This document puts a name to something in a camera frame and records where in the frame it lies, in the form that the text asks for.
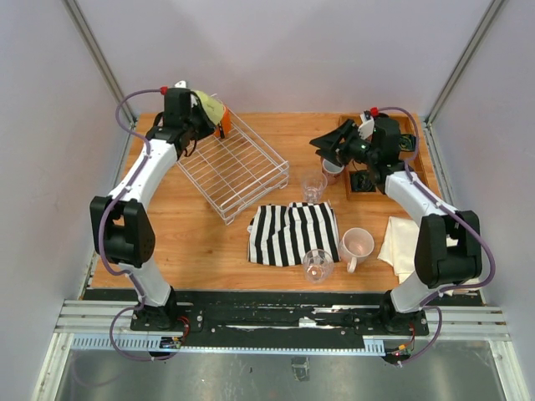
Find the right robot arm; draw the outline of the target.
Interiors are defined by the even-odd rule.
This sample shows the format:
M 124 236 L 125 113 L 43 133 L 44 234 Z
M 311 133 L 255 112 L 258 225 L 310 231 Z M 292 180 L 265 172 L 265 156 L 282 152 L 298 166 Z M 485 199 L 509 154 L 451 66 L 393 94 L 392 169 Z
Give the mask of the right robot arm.
M 337 129 L 311 140 L 317 155 L 337 166 L 364 164 L 370 181 L 398 203 L 419 227 L 415 270 L 380 303 L 379 324 L 389 334 L 417 320 L 435 297 L 457 289 L 478 288 L 482 274 L 479 218 L 459 211 L 432 193 L 400 158 L 400 124 L 387 114 L 345 120 Z

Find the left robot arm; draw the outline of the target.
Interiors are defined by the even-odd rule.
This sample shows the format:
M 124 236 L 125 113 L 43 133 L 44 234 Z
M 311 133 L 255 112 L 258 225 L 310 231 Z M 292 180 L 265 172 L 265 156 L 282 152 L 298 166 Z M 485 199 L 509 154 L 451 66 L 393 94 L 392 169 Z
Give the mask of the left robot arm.
M 148 132 L 123 128 L 142 141 L 139 157 L 108 195 L 93 198 L 89 213 L 104 268 L 112 276 L 128 277 L 137 293 L 134 327 L 167 331 L 178 323 L 179 310 L 175 291 L 155 262 L 155 232 L 147 209 L 169 169 L 217 130 L 225 107 L 186 87 L 161 87 L 156 93 L 162 95 L 164 109 Z

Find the orange mug black handle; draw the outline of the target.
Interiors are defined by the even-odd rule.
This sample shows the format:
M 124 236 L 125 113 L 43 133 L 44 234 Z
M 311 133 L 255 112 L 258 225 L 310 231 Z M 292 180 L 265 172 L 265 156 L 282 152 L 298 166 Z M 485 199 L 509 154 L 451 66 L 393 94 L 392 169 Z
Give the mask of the orange mug black handle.
M 214 135 L 219 139 L 225 139 L 232 129 L 230 111 L 227 106 L 223 106 L 222 119 L 214 131 Z

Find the light green mug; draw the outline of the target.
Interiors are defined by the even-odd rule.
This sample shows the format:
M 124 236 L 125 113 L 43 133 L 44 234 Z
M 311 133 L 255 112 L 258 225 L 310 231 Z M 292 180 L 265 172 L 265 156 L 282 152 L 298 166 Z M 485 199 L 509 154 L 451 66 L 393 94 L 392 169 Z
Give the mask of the light green mug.
M 221 101 L 200 90 L 192 90 L 191 95 L 195 99 L 195 105 L 201 109 L 211 123 L 218 125 L 222 122 L 226 107 Z

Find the small pink mug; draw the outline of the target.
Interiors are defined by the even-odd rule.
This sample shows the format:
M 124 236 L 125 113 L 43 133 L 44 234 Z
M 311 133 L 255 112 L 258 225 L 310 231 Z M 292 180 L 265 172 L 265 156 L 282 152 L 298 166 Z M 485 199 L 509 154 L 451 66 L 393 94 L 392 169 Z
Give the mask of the small pink mug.
M 321 159 L 321 167 L 327 179 L 327 185 L 335 184 L 345 169 L 344 166 L 337 166 L 324 158 Z

